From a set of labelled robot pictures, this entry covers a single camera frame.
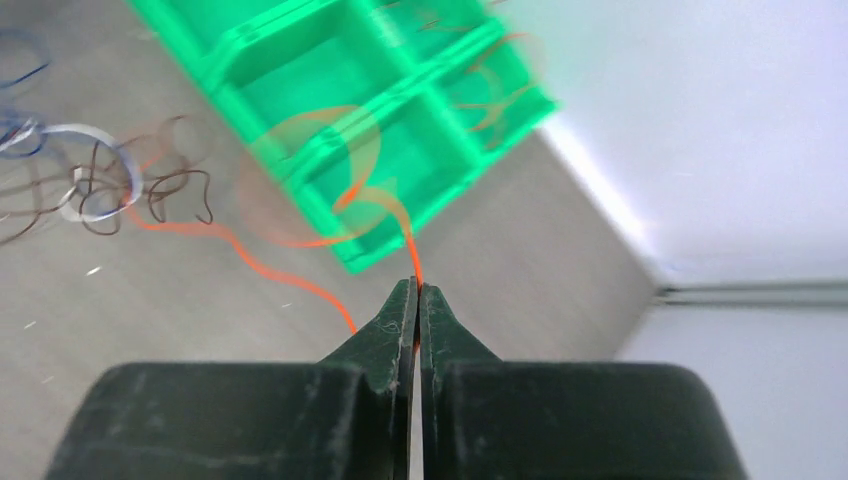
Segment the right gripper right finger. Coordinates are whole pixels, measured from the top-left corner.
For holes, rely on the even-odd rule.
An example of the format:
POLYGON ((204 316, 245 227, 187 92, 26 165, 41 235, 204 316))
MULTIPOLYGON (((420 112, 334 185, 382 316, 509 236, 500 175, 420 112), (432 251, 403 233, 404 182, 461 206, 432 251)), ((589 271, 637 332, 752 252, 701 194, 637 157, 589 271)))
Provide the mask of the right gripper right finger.
POLYGON ((717 401, 667 363, 519 362, 420 293, 428 479, 743 479, 717 401))

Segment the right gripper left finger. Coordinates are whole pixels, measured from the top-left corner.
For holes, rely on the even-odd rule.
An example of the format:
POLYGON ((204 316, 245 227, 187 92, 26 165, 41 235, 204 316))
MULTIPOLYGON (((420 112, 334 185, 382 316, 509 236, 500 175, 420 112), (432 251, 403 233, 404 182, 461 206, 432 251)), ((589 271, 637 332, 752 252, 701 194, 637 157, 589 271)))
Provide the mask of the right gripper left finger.
POLYGON ((91 386, 49 479, 405 479, 414 280, 315 363, 134 362, 91 386))

